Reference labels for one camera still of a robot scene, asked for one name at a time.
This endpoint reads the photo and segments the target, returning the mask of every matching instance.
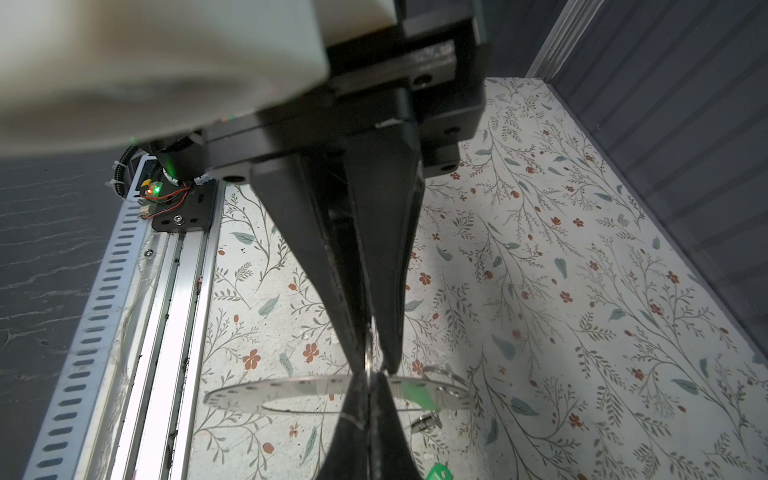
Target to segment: black mounting plate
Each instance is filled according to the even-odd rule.
[[[161,192],[163,195],[172,194],[181,188],[173,185],[167,178],[163,178],[162,181]],[[219,182],[216,180],[209,180],[202,185],[193,184],[181,207],[152,219],[154,231],[176,233],[202,230],[207,232],[214,221],[214,204],[216,203],[218,184]],[[181,215],[183,219],[181,225],[174,221],[177,215]]]

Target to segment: perforated metal strip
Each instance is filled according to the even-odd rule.
[[[138,171],[141,171],[144,159],[141,162]],[[131,277],[142,254],[141,246],[150,223],[139,217],[138,209],[137,201],[129,195],[112,230],[24,480],[70,480],[74,477]]]

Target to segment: black wire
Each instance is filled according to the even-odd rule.
[[[131,145],[125,150],[125,152],[123,152],[120,160],[118,160],[118,164],[114,166],[114,179],[116,180],[114,184],[114,191],[123,198],[125,198],[127,195],[125,184],[123,183],[125,179],[125,168],[138,150],[138,146]]]

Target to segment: cable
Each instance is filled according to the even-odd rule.
[[[125,190],[125,182],[123,182],[123,179],[125,178],[125,168],[138,150],[138,146],[131,145],[125,150],[125,152],[123,152],[120,160],[114,164],[114,179],[108,183],[111,183],[114,186],[114,192],[120,195],[122,198],[125,198],[127,195],[127,191]]]
[[[171,210],[176,210],[178,207],[181,207],[181,205],[184,203],[184,201],[187,199],[187,195],[189,194],[189,189],[187,188],[186,191],[184,191],[184,195],[182,196],[181,200],[179,200],[178,204],[173,205],[171,208],[167,208],[161,212],[157,212],[155,214],[151,214],[149,217],[142,217],[144,220],[149,220],[151,218],[155,218],[158,215],[167,214]]]
[[[145,200],[163,200],[163,199],[166,199],[166,198],[170,198],[170,197],[172,197],[174,195],[178,195],[181,192],[189,191],[190,188],[191,187],[180,188],[179,190],[176,190],[174,192],[170,192],[168,195],[166,195],[164,197],[145,197],[144,195],[141,195],[141,198],[143,198]]]

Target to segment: green tag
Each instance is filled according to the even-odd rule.
[[[448,467],[442,463],[436,463],[429,471],[425,480],[453,480],[453,475]]]

